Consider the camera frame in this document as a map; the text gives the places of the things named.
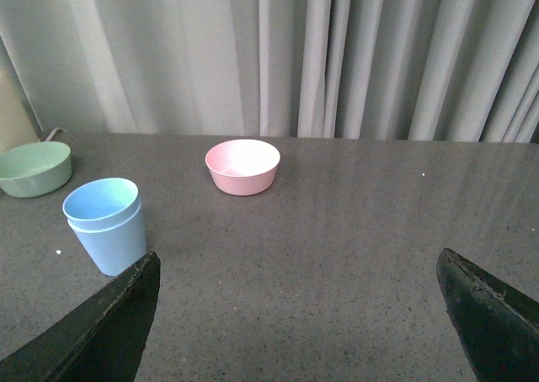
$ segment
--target cable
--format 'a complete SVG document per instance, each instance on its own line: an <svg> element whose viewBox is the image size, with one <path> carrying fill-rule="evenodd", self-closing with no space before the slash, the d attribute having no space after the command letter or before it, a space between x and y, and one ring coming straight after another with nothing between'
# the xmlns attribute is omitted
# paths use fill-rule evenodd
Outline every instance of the cable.
<svg viewBox="0 0 539 382"><path fill-rule="evenodd" d="M59 127L56 127L54 130L51 131L51 133L49 134L49 136L47 136L45 138L45 141L50 141L52 140L52 138L54 138L54 135L56 135L56 132L58 131L61 131L61 132L67 132L65 131L63 128L59 128Z"/></svg>

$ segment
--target white curtain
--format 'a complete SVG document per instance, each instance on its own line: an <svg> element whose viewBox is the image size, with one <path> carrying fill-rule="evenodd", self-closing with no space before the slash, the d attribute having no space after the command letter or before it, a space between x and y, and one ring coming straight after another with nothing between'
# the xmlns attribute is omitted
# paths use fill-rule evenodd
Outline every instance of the white curtain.
<svg viewBox="0 0 539 382"><path fill-rule="evenodd" d="M43 131L528 142L537 0L0 0Z"/></svg>

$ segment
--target blue cup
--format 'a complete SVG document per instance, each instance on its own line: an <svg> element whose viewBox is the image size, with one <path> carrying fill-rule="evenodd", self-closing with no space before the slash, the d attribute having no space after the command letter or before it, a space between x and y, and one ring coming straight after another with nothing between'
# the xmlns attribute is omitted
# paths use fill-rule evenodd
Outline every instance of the blue cup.
<svg viewBox="0 0 539 382"><path fill-rule="evenodd" d="M70 193L62 205L67 223L98 266L116 276L147 253L138 187L102 178Z"/></svg>

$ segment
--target plastic bowl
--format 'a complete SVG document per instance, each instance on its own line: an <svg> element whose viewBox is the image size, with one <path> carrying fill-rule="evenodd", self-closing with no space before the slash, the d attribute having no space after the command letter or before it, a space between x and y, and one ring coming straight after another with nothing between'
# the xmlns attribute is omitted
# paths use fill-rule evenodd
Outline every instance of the plastic bowl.
<svg viewBox="0 0 539 382"><path fill-rule="evenodd" d="M205 155L216 186L232 195L262 193L274 181L280 153L263 141L222 142Z"/></svg>
<svg viewBox="0 0 539 382"><path fill-rule="evenodd" d="M35 142L0 154L0 188L13 197L50 193L71 174L71 149L61 142Z"/></svg>

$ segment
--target pink bowl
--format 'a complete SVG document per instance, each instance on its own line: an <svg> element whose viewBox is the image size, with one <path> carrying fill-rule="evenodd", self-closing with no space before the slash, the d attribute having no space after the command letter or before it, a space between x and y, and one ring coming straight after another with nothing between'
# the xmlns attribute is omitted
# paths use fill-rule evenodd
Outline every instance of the pink bowl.
<svg viewBox="0 0 539 382"><path fill-rule="evenodd" d="M263 141L222 142L205 155L216 186L232 195L253 195L266 190L275 178L280 153Z"/></svg>

